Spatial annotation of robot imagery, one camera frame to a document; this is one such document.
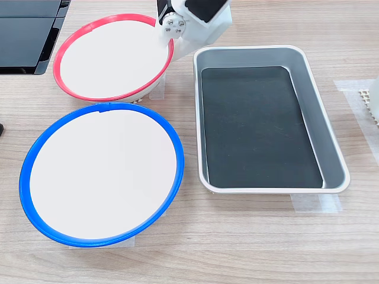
tray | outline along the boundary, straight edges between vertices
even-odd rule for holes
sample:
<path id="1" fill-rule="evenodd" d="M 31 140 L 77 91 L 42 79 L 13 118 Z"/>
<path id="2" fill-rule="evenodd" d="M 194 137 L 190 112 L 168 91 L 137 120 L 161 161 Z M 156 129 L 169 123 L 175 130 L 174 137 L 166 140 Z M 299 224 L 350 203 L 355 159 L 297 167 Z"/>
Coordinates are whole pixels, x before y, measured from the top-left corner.
<path id="1" fill-rule="evenodd" d="M 339 193 L 350 176 L 305 54 L 211 47 L 194 56 L 198 168 L 214 193 Z"/>

black device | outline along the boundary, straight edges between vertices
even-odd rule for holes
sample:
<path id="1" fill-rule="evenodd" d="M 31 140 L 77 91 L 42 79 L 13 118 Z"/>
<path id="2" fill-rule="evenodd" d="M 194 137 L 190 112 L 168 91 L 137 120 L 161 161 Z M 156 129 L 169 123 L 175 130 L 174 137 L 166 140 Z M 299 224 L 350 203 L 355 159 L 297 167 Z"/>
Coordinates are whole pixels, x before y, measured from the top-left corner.
<path id="1" fill-rule="evenodd" d="M 70 0 L 0 0 L 0 75 L 46 71 Z"/>

blue rim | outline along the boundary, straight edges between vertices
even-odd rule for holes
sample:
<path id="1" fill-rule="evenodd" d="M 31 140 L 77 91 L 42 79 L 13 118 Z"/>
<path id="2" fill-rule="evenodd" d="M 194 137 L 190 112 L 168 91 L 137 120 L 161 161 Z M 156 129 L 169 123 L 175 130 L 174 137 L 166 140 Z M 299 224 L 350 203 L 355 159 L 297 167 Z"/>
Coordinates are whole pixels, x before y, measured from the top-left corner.
<path id="1" fill-rule="evenodd" d="M 86 240 L 82 238 L 75 238 L 71 237 L 69 235 L 62 234 L 54 229 L 52 227 L 48 226 L 39 216 L 37 213 L 33 202 L 31 200 L 30 195 L 30 174 L 31 170 L 33 168 L 34 161 L 36 160 L 36 157 L 41 150 L 44 143 L 47 141 L 47 139 L 50 138 L 50 136 L 57 131 L 60 127 L 64 126 L 66 123 L 74 120 L 77 117 L 80 117 L 82 115 L 88 114 L 90 112 L 105 112 L 105 111 L 113 111 L 118 109 L 127 109 L 131 111 L 137 111 L 142 114 L 145 114 L 152 119 L 154 119 L 156 122 L 160 124 L 160 126 L 163 127 L 163 129 L 166 130 L 168 135 L 171 138 L 172 144 L 174 145 L 175 153 L 176 153 L 176 174 L 174 183 L 171 187 L 171 190 L 163 202 L 163 204 L 159 207 L 159 209 L 144 223 L 140 224 L 138 227 L 113 237 L 109 238 L 101 238 L 96 240 Z M 174 128 L 168 123 L 166 119 L 164 119 L 162 116 L 160 116 L 158 113 L 152 111 L 151 109 L 145 108 L 140 105 L 134 105 L 134 104 L 127 104 L 124 102 L 107 102 L 107 103 L 101 103 L 96 105 L 90 105 L 86 106 L 84 108 L 78 109 L 77 111 L 71 112 L 70 114 L 66 115 L 65 117 L 61 118 L 60 120 L 56 121 L 52 126 L 50 126 L 38 139 L 37 141 L 31 146 L 31 149 L 29 150 L 25 160 L 23 167 L 21 169 L 20 174 L 20 184 L 19 184 L 19 190 L 20 190 L 20 200 L 21 204 L 23 206 L 24 212 L 30 222 L 38 229 L 41 233 L 43 233 L 46 237 L 51 238 L 54 241 L 57 241 L 62 244 L 67 244 L 69 246 L 75 246 L 75 247 L 101 247 L 101 246 L 108 246 L 110 244 L 115 244 L 120 241 L 124 241 L 140 232 L 142 232 L 144 229 L 146 229 L 148 226 L 153 224 L 170 206 L 171 202 L 174 200 L 174 197 L 176 193 L 178 192 L 178 189 L 180 187 L 180 184 L 182 182 L 184 173 L 184 151 L 182 143 L 179 139 L 178 134 L 174 130 Z"/>

paper plate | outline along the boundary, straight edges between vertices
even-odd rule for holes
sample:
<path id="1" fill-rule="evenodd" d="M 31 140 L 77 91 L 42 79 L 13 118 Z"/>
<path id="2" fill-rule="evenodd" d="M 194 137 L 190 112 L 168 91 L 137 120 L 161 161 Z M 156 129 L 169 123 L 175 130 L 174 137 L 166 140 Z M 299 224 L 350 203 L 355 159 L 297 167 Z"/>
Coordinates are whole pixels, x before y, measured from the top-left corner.
<path id="1" fill-rule="evenodd" d="M 31 223 L 49 238 L 98 247 L 130 238 L 174 199 L 184 152 L 172 126 L 142 106 L 79 109 L 33 144 L 20 175 Z"/>
<path id="2" fill-rule="evenodd" d="M 174 54 L 174 41 L 161 46 L 154 26 L 154 18 L 121 14 L 82 27 L 57 52 L 57 84 L 86 101 L 141 98 L 159 83 Z"/>

blue-rimmed plate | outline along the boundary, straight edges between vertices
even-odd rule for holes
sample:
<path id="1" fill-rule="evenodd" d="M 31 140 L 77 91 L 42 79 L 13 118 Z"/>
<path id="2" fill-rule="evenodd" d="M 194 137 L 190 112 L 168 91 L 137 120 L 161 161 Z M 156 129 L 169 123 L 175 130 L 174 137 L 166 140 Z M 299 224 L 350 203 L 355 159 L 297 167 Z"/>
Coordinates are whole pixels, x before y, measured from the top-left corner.
<path id="1" fill-rule="evenodd" d="M 182 181 L 184 152 L 156 112 L 120 102 L 79 109 L 50 126 L 21 170 L 32 224 L 77 247 L 126 240 L 155 222 Z"/>

